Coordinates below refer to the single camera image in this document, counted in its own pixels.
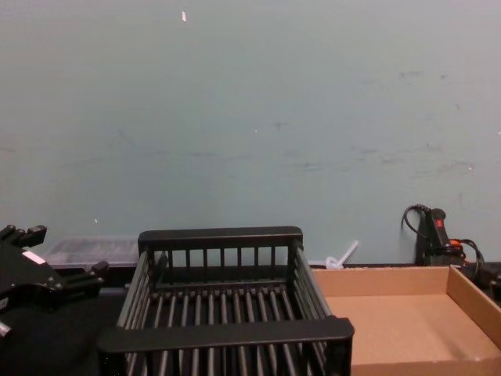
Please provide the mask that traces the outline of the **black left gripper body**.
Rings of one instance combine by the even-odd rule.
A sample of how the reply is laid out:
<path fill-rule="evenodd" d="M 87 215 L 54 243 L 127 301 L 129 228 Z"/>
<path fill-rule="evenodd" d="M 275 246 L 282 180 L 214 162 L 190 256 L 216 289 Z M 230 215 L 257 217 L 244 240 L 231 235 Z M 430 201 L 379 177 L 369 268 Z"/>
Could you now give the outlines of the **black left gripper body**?
<path fill-rule="evenodd" d="M 1 311 L 50 303 L 62 277 L 32 251 L 1 243 Z"/>

